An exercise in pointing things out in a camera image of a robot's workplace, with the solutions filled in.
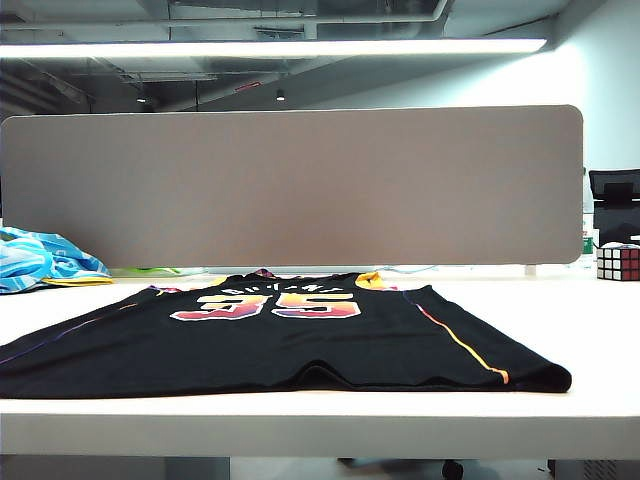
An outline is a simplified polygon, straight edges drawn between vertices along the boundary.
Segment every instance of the desk surface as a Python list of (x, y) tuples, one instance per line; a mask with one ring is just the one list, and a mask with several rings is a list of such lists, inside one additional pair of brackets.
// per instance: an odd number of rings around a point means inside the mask
[[(640, 458), (638, 283), (557, 267), (394, 280), (446, 298), (566, 367), (566, 394), (304, 391), (113, 400), (0, 400), (6, 454)], [(0, 343), (153, 283), (0, 298)]]

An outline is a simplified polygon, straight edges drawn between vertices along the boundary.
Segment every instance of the desk divider panel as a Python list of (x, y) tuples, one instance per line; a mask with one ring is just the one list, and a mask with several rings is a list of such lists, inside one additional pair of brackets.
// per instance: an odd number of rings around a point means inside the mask
[(568, 263), (570, 106), (13, 117), (4, 224), (123, 266)]

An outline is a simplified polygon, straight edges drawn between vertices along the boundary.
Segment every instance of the blue fabric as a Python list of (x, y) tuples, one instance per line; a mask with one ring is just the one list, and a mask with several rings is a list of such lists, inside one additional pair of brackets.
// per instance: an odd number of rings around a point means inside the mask
[(109, 278), (95, 257), (54, 233), (0, 228), (0, 294), (46, 285), (43, 279)]

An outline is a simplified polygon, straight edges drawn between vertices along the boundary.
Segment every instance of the basketball jersey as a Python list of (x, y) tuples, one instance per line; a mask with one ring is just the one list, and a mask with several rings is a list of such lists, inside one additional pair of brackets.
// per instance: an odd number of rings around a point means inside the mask
[(376, 274), (149, 287), (0, 347), (4, 398), (300, 389), (564, 392), (571, 376), (431, 286)]

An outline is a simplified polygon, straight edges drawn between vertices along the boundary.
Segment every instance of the fluorescent light fixture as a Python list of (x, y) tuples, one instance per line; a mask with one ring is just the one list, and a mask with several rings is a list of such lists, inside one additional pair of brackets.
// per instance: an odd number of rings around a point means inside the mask
[(0, 58), (232, 57), (307, 58), (356, 55), (532, 53), (545, 39), (437, 39), (304, 42), (68, 43), (0, 45)]

